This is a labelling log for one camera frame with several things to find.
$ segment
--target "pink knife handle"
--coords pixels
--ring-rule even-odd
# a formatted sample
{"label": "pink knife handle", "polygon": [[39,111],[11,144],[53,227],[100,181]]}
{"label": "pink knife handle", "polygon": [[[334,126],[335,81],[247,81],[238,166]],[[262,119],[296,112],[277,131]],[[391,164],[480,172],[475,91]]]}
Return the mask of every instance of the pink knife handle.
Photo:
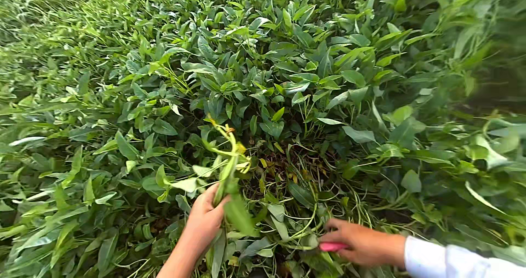
{"label": "pink knife handle", "polygon": [[323,242],[320,243],[321,251],[338,251],[340,249],[345,249],[349,247],[347,244],[336,243],[336,242]]}

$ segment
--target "hand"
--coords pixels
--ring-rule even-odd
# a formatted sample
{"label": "hand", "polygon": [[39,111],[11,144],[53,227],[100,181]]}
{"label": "hand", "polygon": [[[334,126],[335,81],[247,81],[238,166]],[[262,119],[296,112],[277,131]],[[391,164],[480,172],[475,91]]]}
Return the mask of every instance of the hand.
{"label": "hand", "polygon": [[224,206],[230,200],[230,196],[226,196],[214,208],[212,202],[218,187],[219,183],[214,184],[194,201],[185,229],[176,245],[184,246],[186,254],[201,255],[221,228],[225,215]]}
{"label": "hand", "polygon": [[194,270],[197,259],[214,240],[225,214],[224,206],[230,200],[226,196],[217,207],[212,201],[219,183],[209,187],[194,202],[181,238],[170,257],[162,266],[157,278],[187,278]]}
{"label": "hand", "polygon": [[319,238],[319,242],[339,242],[349,245],[337,253],[350,262],[366,266],[383,264],[405,268],[404,248],[405,237],[377,232],[358,224],[352,224],[338,219],[330,219],[325,224],[328,231]]}

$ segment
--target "green foliage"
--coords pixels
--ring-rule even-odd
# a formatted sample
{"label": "green foliage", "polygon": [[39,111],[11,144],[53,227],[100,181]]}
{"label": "green foliage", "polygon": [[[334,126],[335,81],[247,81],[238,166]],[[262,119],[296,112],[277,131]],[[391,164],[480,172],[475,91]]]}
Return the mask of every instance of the green foliage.
{"label": "green foliage", "polygon": [[154,277],[216,181],[202,275],[399,275],[333,216],[526,264],[526,119],[459,110],[524,0],[0,1],[0,277]]}

